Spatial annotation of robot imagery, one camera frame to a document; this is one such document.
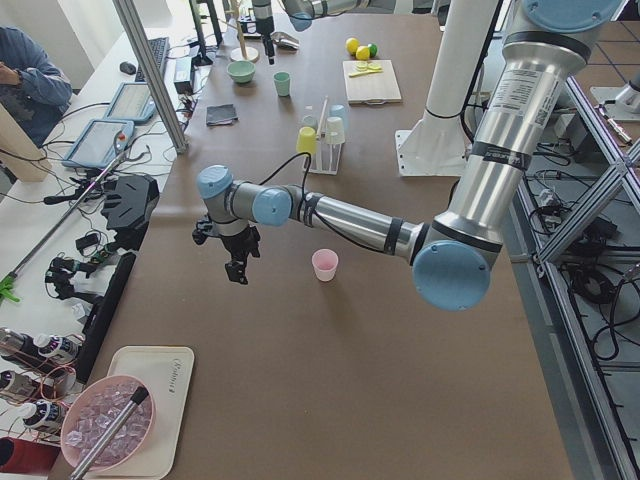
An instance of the red object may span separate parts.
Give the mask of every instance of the red object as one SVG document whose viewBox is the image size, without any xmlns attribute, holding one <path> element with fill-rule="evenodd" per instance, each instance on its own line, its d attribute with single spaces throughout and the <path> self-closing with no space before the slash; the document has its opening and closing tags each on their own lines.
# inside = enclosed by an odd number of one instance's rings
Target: red object
<svg viewBox="0 0 640 480">
<path fill-rule="evenodd" d="M 20 438 L 0 438 L 0 472 L 47 475 L 60 448 Z"/>
</svg>

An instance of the green cup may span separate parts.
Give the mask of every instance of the green cup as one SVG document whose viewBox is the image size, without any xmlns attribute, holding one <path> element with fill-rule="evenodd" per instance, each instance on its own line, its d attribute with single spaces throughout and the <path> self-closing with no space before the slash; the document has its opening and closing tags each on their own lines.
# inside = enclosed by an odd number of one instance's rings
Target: green cup
<svg viewBox="0 0 640 480">
<path fill-rule="evenodd" d="M 291 87 L 291 76 L 287 72 L 278 72 L 273 76 L 273 83 L 276 85 L 276 92 L 279 97 L 288 97 Z"/>
</svg>

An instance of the robotic arm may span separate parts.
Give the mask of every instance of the robotic arm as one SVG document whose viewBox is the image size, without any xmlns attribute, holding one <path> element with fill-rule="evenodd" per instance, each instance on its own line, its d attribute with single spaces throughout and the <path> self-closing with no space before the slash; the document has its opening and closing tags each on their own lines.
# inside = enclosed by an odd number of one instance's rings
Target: robotic arm
<svg viewBox="0 0 640 480">
<path fill-rule="evenodd" d="M 393 13 L 395 3 L 396 0 L 283 0 L 285 12 L 298 32 L 309 28 L 312 20 L 316 18 L 338 15 L 354 8 L 371 6 Z M 251 0 L 251 6 L 256 18 L 256 32 L 262 39 L 269 65 L 273 65 L 275 52 L 271 34 L 275 27 L 271 0 Z"/>
<path fill-rule="evenodd" d="M 448 210 L 429 227 L 322 194 L 303 195 L 296 186 L 234 181 L 226 167 L 212 166 L 197 180 L 208 217 L 194 239 L 202 243 L 208 236 L 219 237 L 232 256 L 229 278 L 247 283 L 248 255 L 259 256 L 259 235 L 249 222 L 278 226 L 297 220 L 329 228 L 380 253 L 404 257 L 413 268 L 419 294 L 439 308 L 476 305 L 489 287 L 490 270 L 502 248 L 502 220 L 564 82 L 586 65 L 618 1 L 576 3 L 521 0 L 504 42 L 506 67 L 476 133 L 466 170 Z"/>
</svg>

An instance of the blue joint cap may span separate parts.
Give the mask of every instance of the blue joint cap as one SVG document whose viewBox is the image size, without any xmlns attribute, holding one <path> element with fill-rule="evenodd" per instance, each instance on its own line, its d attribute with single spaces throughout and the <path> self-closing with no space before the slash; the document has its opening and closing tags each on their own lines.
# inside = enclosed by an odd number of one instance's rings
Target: blue joint cap
<svg viewBox="0 0 640 480">
<path fill-rule="evenodd" d="M 289 15 L 291 25 L 296 29 L 296 32 L 303 32 L 311 26 L 311 15 L 306 12 L 300 12 L 293 15 Z"/>
<path fill-rule="evenodd" d="M 529 19 L 553 33 L 579 33 L 611 20 L 620 0 L 523 0 Z"/>
<path fill-rule="evenodd" d="M 281 188 L 267 188 L 256 195 L 251 212 L 256 222 L 279 227 L 288 220 L 292 205 L 288 192 Z"/>
<path fill-rule="evenodd" d="M 198 174 L 196 184 L 203 200 L 224 192 L 233 183 L 233 175 L 224 165 L 212 165 Z"/>
<path fill-rule="evenodd" d="M 432 242 L 413 261 L 413 283 L 430 304 L 466 310 L 484 298 L 491 282 L 489 264 L 472 247 L 453 240 Z"/>
</svg>

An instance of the yellow fruit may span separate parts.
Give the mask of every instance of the yellow fruit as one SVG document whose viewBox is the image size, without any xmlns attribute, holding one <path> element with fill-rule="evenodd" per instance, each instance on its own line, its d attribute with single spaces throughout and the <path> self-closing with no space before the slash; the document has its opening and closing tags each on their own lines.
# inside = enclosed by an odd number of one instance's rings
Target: yellow fruit
<svg viewBox="0 0 640 480">
<path fill-rule="evenodd" d="M 347 49 L 347 52 L 349 52 L 349 54 L 355 55 L 359 46 L 360 46 L 360 42 L 358 41 L 357 38 L 354 38 L 354 37 L 347 38 L 347 42 L 345 43 L 345 47 Z"/>
<path fill-rule="evenodd" d="M 371 56 L 371 52 L 369 51 L 369 47 L 365 47 L 364 45 L 358 47 L 356 50 L 356 59 L 357 60 L 369 60 Z"/>
</svg>

